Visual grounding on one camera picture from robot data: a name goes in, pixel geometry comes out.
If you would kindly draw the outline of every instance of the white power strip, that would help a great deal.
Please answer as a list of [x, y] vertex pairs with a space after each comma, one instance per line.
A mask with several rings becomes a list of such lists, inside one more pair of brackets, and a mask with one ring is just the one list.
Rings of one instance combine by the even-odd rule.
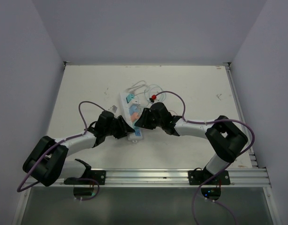
[[127, 92], [120, 93], [120, 107], [121, 114], [127, 124], [135, 130], [134, 133], [129, 134], [127, 139], [134, 143], [143, 139], [142, 130], [134, 124], [140, 117], [140, 102], [134, 98], [133, 94]]

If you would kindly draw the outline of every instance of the black mounting bracket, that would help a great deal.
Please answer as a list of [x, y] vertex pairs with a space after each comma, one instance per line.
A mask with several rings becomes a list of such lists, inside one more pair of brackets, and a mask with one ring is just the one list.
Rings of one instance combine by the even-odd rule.
[[[188, 171], [188, 179], [190, 185], [200, 185], [205, 180], [207, 180], [207, 178], [204, 176], [204, 171], [197, 169]], [[230, 185], [228, 171], [223, 171], [217, 177], [209, 181], [206, 185], [217, 185], [220, 181], [221, 185]]]
[[[104, 185], [106, 181], [106, 171], [105, 170], [90, 170], [87, 173], [87, 177], [98, 182], [99, 185]], [[87, 180], [76, 180], [76, 178], [70, 177], [65, 179], [64, 184], [66, 185], [89, 185], [92, 184], [91, 181]]]

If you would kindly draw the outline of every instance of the wire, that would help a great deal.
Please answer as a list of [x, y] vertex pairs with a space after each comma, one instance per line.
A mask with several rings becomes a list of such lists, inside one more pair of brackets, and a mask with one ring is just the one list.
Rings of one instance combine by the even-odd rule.
[[[180, 97], [178, 94], [172, 92], [172, 91], [162, 91], [162, 92], [159, 92], [158, 94], [156, 94], [156, 96], [162, 94], [162, 93], [170, 93], [170, 94], [173, 94], [175, 96], [177, 96], [181, 101], [182, 101], [182, 104], [183, 104], [183, 112], [182, 112], [182, 119], [187, 122], [187, 123], [192, 123], [192, 124], [214, 124], [214, 123], [220, 123], [220, 122], [235, 122], [235, 123], [239, 123], [243, 126], [245, 126], [251, 133], [251, 142], [250, 144], [247, 146], [247, 148], [245, 148], [243, 151], [240, 152], [239, 156], [242, 155], [243, 153], [245, 153], [246, 151], [248, 151], [252, 145], [254, 144], [255, 142], [255, 134], [252, 130], [252, 128], [250, 126], [248, 126], [247, 124], [241, 122], [241, 121], [238, 121], [238, 120], [233, 120], [233, 119], [223, 119], [223, 120], [214, 120], [214, 121], [208, 121], [208, 122], [199, 122], [199, 121], [190, 121], [190, 120], [186, 120], [185, 119], [185, 113], [186, 113], [186, 104], [184, 102], [184, 100], [182, 99], [182, 97]], [[221, 174], [223, 171], [225, 171], [229, 166], [231, 165], [231, 163], [229, 163], [227, 166], [225, 166], [222, 170], [220, 170], [218, 173], [216, 173], [215, 175], [213, 175], [212, 177], [210, 177], [209, 179], [207, 179], [205, 182], [203, 182], [202, 184], [199, 185], [198, 189], [196, 190], [193, 198], [192, 198], [192, 214], [193, 214], [193, 218], [195, 220], [195, 222], [197, 223], [197, 225], [199, 225], [200, 223], [198, 222], [197, 218], [196, 218], [196, 215], [195, 215], [195, 208], [194, 208], [194, 203], [195, 203], [195, 199], [196, 199], [196, 196], [200, 190], [200, 188], [205, 185], [206, 183], [208, 183], [209, 181], [211, 181], [212, 179], [214, 179], [215, 177], [217, 177], [219, 174]], [[222, 203], [219, 203], [219, 202], [216, 202], [217, 204], [221, 205], [222, 207], [224, 207], [225, 209], [227, 209], [231, 215], [233, 216], [234, 220], [235, 220], [235, 224], [237, 225], [238, 222], [235, 218], [235, 215], [233, 214], [232, 210], [229, 209], [227, 206], [225, 206], [224, 204]]]
[[97, 192], [96, 194], [92, 195], [90, 198], [80, 198], [79, 200], [80, 201], [88, 201], [88, 200], [92, 200], [93, 198], [95, 198], [98, 193], [99, 193], [99, 190], [100, 190], [100, 186], [99, 186], [99, 183], [94, 180], [94, 179], [90, 179], [90, 178], [76, 178], [76, 180], [80, 180], [80, 181], [92, 181], [93, 183], [95, 183], [97, 185]]
[[90, 104], [93, 104], [93, 105], [96, 105], [97, 107], [99, 107], [100, 109], [102, 109], [103, 111], [105, 111], [104, 108], [102, 108], [101, 106], [99, 106], [98, 104], [94, 103], [94, 102], [90, 102], [90, 101], [82, 101], [81, 103], [79, 103], [78, 105], [78, 111], [79, 111], [79, 114], [83, 120], [83, 123], [84, 123], [84, 126], [85, 126], [85, 130], [84, 130], [84, 133], [83, 134], [78, 134], [78, 135], [73, 135], [73, 136], [70, 136], [70, 137], [67, 137], [59, 142], [57, 142], [56, 144], [54, 144], [53, 146], [51, 146], [49, 149], [47, 149], [42, 155], [41, 157], [36, 161], [36, 163], [32, 166], [32, 168], [28, 171], [28, 173], [25, 175], [25, 177], [23, 178], [22, 182], [19, 184], [18, 188], [17, 188], [17, 192], [22, 192], [22, 191], [25, 191], [29, 188], [31, 188], [32, 186], [35, 186], [36, 184], [40, 183], [39, 181], [37, 182], [34, 182], [24, 188], [23, 185], [25, 184], [25, 182], [27, 181], [27, 179], [29, 178], [29, 176], [32, 174], [32, 172], [35, 170], [35, 168], [40, 164], [40, 162], [45, 158], [46, 155], [48, 155], [55, 147], [57, 147], [58, 145], [64, 143], [65, 141], [67, 140], [71, 140], [71, 139], [74, 139], [74, 138], [77, 138], [77, 137], [81, 137], [83, 136], [85, 133], [87, 133], [87, 123], [83, 117], [83, 114], [82, 114], [82, 111], [80, 109], [80, 106], [83, 104], [83, 103], [90, 103]]
[[173, 110], [169, 110], [169, 109], [168, 109], [168, 111], [170, 111], [170, 112], [174, 112], [174, 113], [175, 113], [175, 115], [177, 116], [177, 113], [176, 113], [175, 111], [173, 111]]

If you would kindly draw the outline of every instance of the metal frame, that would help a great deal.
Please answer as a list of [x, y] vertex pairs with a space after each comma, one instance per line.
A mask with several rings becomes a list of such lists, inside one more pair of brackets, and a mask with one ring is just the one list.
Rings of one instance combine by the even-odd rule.
[[270, 187], [264, 187], [263, 190], [264, 190], [265, 198], [267, 201], [268, 209], [270, 211], [270, 215], [271, 215], [273, 224], [274, 225], [281, 225], [282, 222], [281, 222], [275, 201], [273, 199], [271, 188]]
[[12, 225], [21, 224], [29, 196], [30, 196], [30, 189], [27, 189], [26, 191], [23, 191], [21, 193]]
[[[227, 77], [232, 89], [236, 108], [241, 121], [245, 122], [240, 107], [238, 95], [232, 79], [229, 65], [225, 65]], [[248, 130], [243, 127], [244, 133], [249, 137]], [[274, 203], [271, 191], [271, 185], [266, 169], [258, 169], [258, 164], [253, 150], [249, 151], [250, 160], [253, 168], [228, 169], [231, 185], [224, 188], [252, 188], [261, 187], [264, 190], [268, 209], [270, 211], [273, 224], [280, 225], [281, 220]], [[103, 187], [155, 187], [155, 188], [197, 188], [198, 186], [190, 186], [188, 180], [188, 171], [192, 169], [104, 169], [106, 170], [106, 181]], [[35, 182], [34, 179], [28, 179], [26, 185]], [[70, 185], [63, 184], [64, 179], [57, 180], [52, 187], [68, 187]], [[13, 220], [13, 225], [21, 224], [30, 190], [22, 192], [18, 207]]]

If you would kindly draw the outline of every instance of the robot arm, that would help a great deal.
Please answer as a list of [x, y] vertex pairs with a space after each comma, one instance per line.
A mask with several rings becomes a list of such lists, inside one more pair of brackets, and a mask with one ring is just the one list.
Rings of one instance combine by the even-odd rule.
[[95, 127], [90, 125], [85, 132], [67, 139], [42, 137], [26, 159], [23, 170], [45, 186], [52, 185], [59, 178], [91, 178], [91, 166], [79, 159], [65, 161], [66, 157], [98, 146], [107, 136], [120, 139], [133, 132], [121, 116], [115, 118], [113, 113], [103, 111]]
[[[161, 102], [144, 108], [135, 126], [146, 129], [161, 127], [169, 135], [190, 135], [208, 139], [216, 153], [197, 178], [200, 181], [207, 180], [234, 162], [248, 141], [246, 135], [232, 122], [188, 123], [181, 116], [172, 116]], [[134, 129], [122, 116], [115, 118], [113, 113], [103, 111], [95, 127], [90, 125], [85, 132], [67, 139], [53, 139], [48, 136], [41, 138], [25, 161], [23, 170], [45, 186], [53, 184], [59, 178], [89, 179], [92, 175], [91, 166], [79, 159], [66, 161], [66, 157], [98, 146], [107, 136], [119, 139], [133, 132]]]
[[[217, 120], [224, 119], [228, 118], [220, 116]], [[248, 141], [247, 136], [230, 121], [215, 124], [209, 124], [208, 121], [202, 124], [188, 123], [181, 116], [172, 116], [162, 102], [154, 103], [149, 109], [145, 108], [135, 126], [146, 129], [161, 127], [169, 135], [190, 135], [208, 139], [215, 155], [199, 174], [200, 177], [196, 177], [200, 182], [234, 162]]]

